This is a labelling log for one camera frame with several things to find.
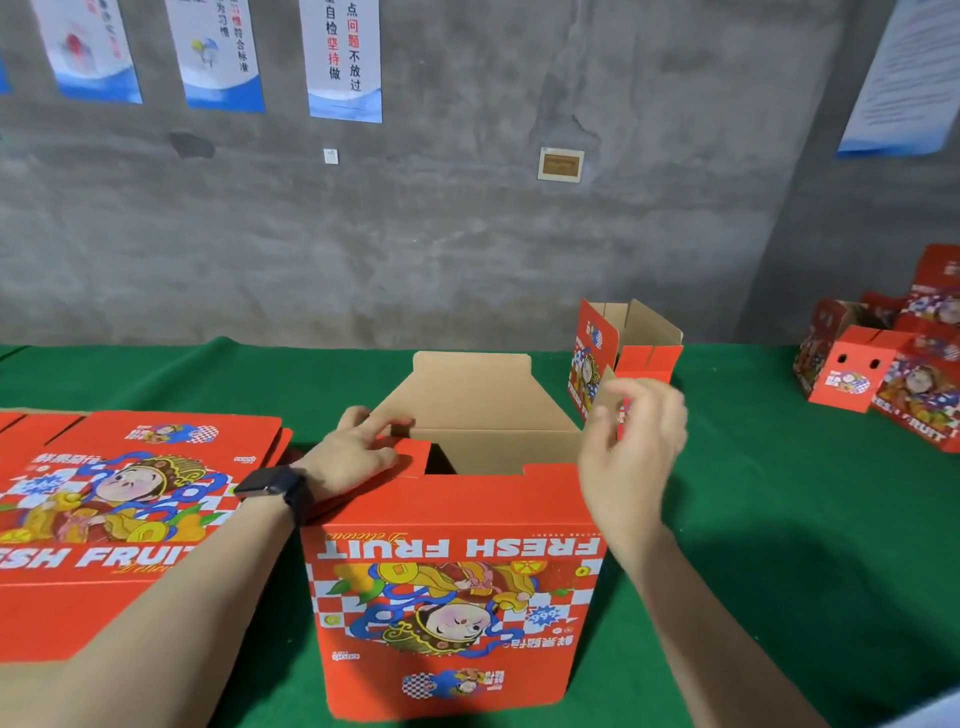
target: poster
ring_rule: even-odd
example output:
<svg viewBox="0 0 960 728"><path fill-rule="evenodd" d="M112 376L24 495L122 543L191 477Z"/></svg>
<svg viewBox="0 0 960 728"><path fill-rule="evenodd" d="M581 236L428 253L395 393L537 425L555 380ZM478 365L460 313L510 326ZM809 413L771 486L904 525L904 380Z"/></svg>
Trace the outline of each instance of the poster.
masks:
<svg viewBox="0 0 960 728"><path fill-rule="evenodd" d="M64 96L142 104L117 0L32 0Z"/></svg>
<svg viewBox="0 0 960 728"><path fill-rule="evenodd" d="M166 0L187 106L266 111L248 0Z"/></svg>
<svg viewBox="0 0 960 728"><path fill-rule="evenodd" d="M378 0L300 0L310 115L383 122Z"/></svg>
<svg viewBox="0 0 960 728"><path fill-rule="evenodd" d="M939 152L960 109L960 2L898 0L838 157Z"/></svg>
<svg viewBox="0 0 960 728"><path fill-rule="evenodd" d="M7 69L4 68L2 61L0 61L0 93L13 93L13 88L7 78Z"/></svg>

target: logo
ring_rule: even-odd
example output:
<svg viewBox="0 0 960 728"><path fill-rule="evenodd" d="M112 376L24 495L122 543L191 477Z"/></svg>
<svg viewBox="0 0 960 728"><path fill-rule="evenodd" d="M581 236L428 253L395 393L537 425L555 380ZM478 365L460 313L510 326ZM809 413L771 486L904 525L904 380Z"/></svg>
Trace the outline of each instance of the logo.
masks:
<svg viewBox="0 0 960 728"><path fill-rule="evenodd" d="M827 375L827 387L836 387L841 392L862 395L870 390L870 380L857 372L833 372Z"/></svg>
<svg viewBox="0 0 960 728"><path fill-rule="evenodd" d="M220 430L213 425L138 425L126 440L141 440L152 445L200 445L212 443Z"/></svg>

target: left hand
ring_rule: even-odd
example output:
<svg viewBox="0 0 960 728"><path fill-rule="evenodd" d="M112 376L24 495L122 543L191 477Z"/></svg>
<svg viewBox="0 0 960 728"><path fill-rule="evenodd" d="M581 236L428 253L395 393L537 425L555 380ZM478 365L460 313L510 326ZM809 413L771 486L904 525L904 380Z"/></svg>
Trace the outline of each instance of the left hand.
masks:
<svg viewBox="0 0 960 728"><path fill-rule="evenodd" d="M371 445L389 425L412 422L409 417L383 413L371 416L366 407L351 407L337 428L291 467L306 475L318 502L339 496L394 465L393 448L371 449Z"/></svg>

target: red cardboard box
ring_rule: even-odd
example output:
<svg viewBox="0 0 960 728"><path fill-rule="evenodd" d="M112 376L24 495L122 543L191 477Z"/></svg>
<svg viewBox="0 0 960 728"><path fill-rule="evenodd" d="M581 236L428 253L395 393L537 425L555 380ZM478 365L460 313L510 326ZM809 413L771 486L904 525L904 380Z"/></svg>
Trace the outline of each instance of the red cardboard box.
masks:
<svg viewBox="0 0 960 728"><path fill-rule="evenodd" d="M960 328L960 246L927 246L917 264L897 329L927 331L927 325Z"/></svg>
<svg viewBox="0 0 960 728"><path fill-rule="evenodd" d="M606 551L579 428L519 354L418 352L381 408L416 418L401 472L300 532L331 713L560 700Z"/></svg>
<svg viewBox="0 0 960 728"><path fill-rule="evenodd" d="M669 384L684 351L683 342L682 331L636 299L629 303L582 300L566 387L580 416L587 419L607 367L617 376ZM618 436L623 435L629 409L630 401L624 400L618 413Z"/></svg>
<svg viewBox="0 0 960 728"><path fill-rule="evenodd" d="M960 452L960 333L918 334L900 349L874 406L944 452Z"/></svg>
<svg viewBox="0 0 960 728"><path fill-rule="evenodd" d="M821 378L833 345L851 326L883 328L882 322L864 303L835 299L817 302L810 328L793 362L793 373L808 397Z"/></svg>
<svg viewBox="0 0 960 728"><path fill-rule="evenodd" d="M233 485L289 439L278 418L97 412L25 458L0 455L0 623L16 625L0 663L71 657L228 518Z"/></svg>
<svg viewBox="0 0 960 728"><path fill-rule="evenodd" d="M889 329L851 326L827 354L810 401L830 407L866 412L883 376L913 334Z"/></svg>

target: blue wave graphic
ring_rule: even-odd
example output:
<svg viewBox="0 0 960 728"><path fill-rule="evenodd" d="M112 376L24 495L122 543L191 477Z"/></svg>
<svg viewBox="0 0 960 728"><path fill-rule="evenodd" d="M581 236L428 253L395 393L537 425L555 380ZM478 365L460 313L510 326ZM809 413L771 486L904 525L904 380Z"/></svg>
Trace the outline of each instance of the blue wave graphic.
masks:
<svg viewBox="0 0 960 728"><path fill-rule="evenodd" d="M0 93L13 93L13 86L7 79L7 69L0 63Z"/></svg>
<svg viewBox="0 0 960 728"><path fill-rule="evenodd" d="M854 157L921 157L932 155L947 144L949 129L938 130L916 137L890 141L845 139L840 143L836 158Z"/></svg>
<svg viewBox="0 0 960 728"><path fill-rule="evenodd" d="M230 88L201 88L184 84L183 93L186 105L191 109L215 109L219 111L245 111L247 113L266 113L263 103L263 89L260 77Z"/></svg>
<svg viewBox="0 0 960 728"><path fill-rule="evenodd" d="M307 101L310 115L316 118L383 123L383 94L379 88L355 99L327 99L307 92Z"/></svg>
<svg viewBox="0 0 960 728"><path fill-rule="evenodd" d="M102 79L85 79L68 73L56 75L60 93L70 99L81 101L121 101L127 104L142 104L136 71L128 66L120 73Z"/></svg>

